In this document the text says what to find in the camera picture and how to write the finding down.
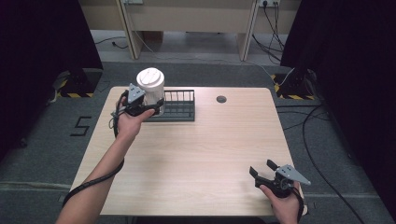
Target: gray carpet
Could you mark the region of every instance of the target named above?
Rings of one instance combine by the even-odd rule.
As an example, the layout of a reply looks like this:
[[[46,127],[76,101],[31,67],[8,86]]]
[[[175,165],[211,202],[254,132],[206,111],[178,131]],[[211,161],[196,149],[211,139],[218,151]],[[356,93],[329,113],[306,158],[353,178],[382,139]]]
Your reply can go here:
[[[359,223],[320,177],[304,148],[301,123],[314,107],[282,107],[318,105],[319,100],[276,98],[271,78],[259,66],[185,63],[104,63],[105,71],[92,98],[58,98],[49,105],[28,134],[27,147],[10,151],[0,164],[0,223],[53,223],[56,220],[62,197],[74,180],[109,90],[113,86],[135,83],[137,73],[151,66],[164,72],[165,86],[270,89],[294,164],[313,183],[303,186],[309,214],[301,223]],[[288,71],[277,66],[266,68],[270,74]],[[320,171],[365,223],[394,223],[363,170],[348,157],[325,108],[318,109],[315,114],[318,116],[306,123],[305,137]],[[89,126],[88,131],[84,136],[71,136],[84,133],[84,129],[75,128],[80,117],[90,117],[80,122],[80,125]],[[250,219],[238,220],[239,223],[253,223]],[[194,223],[200,222],[207,223],[207,220],[196,218]],[[98,223],[126,223],[126,218],[100,217]]]

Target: white cup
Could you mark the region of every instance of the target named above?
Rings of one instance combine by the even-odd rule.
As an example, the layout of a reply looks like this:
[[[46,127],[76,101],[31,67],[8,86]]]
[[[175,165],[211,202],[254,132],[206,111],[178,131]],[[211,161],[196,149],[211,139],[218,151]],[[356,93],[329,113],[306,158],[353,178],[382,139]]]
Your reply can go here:
[[[146,92],[145,105],[156,105],[158,101],[163,99],[163,72],[157,68],[150,67],[137,74],[136,81],[140,89]],[[162,115],[163,111],[164,108],[161,106],[158,116]]]

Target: gray floor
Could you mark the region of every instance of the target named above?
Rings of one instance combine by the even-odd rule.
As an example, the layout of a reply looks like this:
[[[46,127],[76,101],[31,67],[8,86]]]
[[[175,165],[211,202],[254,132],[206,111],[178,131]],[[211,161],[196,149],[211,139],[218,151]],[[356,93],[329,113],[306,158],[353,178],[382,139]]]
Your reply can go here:
[[[123,33],[92,31],[92,35],[98,42]],[[271,39],[269,35],[257,37],[266,45]],[[312,186],[303,186],[309,212],[301,223],[359,223],[315,170],[304,148],[301,124],[313,107],[302,105],[318,105],[320,100],[318,97],[314,101],[283,100],[274,93],[269,75],[288,72],[289,68],[276,66],[253,42],[247,63],[240,62],[235,35],[231,34],[165,33],[161,45],[148,44],[154,52],[144,49],[136,61],[131,60],[128,49],[115,48],[112,41],[120,46],[126,45],[123,38],[97,45],[105,71],[94,96],[58,98],[46,108],[29,133],[28,146],[12,150],[0,163],[0,223],[52,223],[56,220],[62,198],[71,187],[109,89],[127,85],[139,71],[149,66],[157,66],[165,72],[166,83],[172,86],[270,89],[294,164],[313,183]],[[365,223],[394,223],[361,167],[348,157],[325,108],[320,108],[315,115],[317,117],[306,123],[305,139],[320,171]],[[81,133],[75,128],[81,116],[90,117],[80,123],[90,128],[84,136],[70,136],[71,133]],[[163,220],[167,220],[166,223],[214,223],[206,218]],[[237,220],[239,223],[253,223],[247,219]],[[126,221],[131,222],[131,219],[100,217],[98,223]],[[216,221],[230,223],[226,219]]]

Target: wooden table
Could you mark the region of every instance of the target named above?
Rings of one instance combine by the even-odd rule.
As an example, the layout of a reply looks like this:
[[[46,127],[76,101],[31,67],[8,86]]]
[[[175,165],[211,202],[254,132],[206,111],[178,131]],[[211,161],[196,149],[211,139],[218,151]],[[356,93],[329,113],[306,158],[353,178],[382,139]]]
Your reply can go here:
[[[127,87],[110,91],[73,187],[114,140],[110,113]],[[276,108],[264,88],[166,88],[195,91],[194,122],[145,122],[125,157],[102,215],[271,216],[265,195],[248,173],[253,166],[292,164]],[[227,98],[224,104],[216,98]]]

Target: cup lid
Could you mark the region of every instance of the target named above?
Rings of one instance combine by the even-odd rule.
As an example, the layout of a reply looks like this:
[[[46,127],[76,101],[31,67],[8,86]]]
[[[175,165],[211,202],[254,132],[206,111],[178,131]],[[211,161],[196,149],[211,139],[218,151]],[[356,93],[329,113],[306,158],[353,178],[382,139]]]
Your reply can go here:
[[[163,85],[163,73],[157,68],[147,68],[136,77],[137,83],[144,91],[150,91]]]

